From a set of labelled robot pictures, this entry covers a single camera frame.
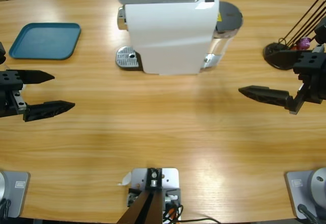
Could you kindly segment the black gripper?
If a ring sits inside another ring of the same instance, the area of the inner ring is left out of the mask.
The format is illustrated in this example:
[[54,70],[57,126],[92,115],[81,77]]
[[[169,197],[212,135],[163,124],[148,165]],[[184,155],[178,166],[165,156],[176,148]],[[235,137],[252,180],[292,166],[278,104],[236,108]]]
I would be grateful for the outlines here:
[[40,70],[1,71],[1,118],[22,115],[25,122],[47,119],[65,113],[75,106],[67,101],[51,101],[27,105],[21,91],[25,84],[39,84],[55,79],[51,74]]
[[[267,63],[277,69],[292,69],[296,63],[312,63],[324,60],[325,52],[310,50],[280,50],[267,55]],[[269,87],[247,86],[239,88],[239,92],[257,102],[283,107],[296,115],[304,102],[321,104],[325,100],[325,67],[294,68],[302,86],[293,98],[288,91],[274,90]]]

